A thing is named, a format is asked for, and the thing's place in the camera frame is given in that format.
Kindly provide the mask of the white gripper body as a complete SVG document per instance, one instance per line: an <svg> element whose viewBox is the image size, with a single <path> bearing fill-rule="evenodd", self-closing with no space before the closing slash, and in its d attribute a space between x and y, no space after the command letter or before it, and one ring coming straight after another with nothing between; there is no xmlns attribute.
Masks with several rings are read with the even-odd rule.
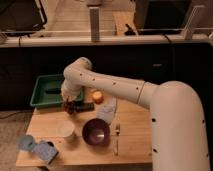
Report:
<svg viewBox="0 0 213 171"><path fill-rule="evenodd" d="M61 85L61 96L64 101L76 100L82 87L65 80Z"/></svg>

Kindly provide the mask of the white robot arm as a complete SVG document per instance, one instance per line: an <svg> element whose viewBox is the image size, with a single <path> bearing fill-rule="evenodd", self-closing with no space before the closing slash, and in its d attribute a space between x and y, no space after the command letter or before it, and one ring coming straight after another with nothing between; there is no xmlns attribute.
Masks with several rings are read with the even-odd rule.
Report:
<svg viewBox="0 0 213 171"><path fill-rule="evenodd" d="M188 84L167 81L157 85L96 73L86 57L68 65L63 75L65 99L78 96L86 86L150 111L153 171L212 171L202 102Z"/></svg>

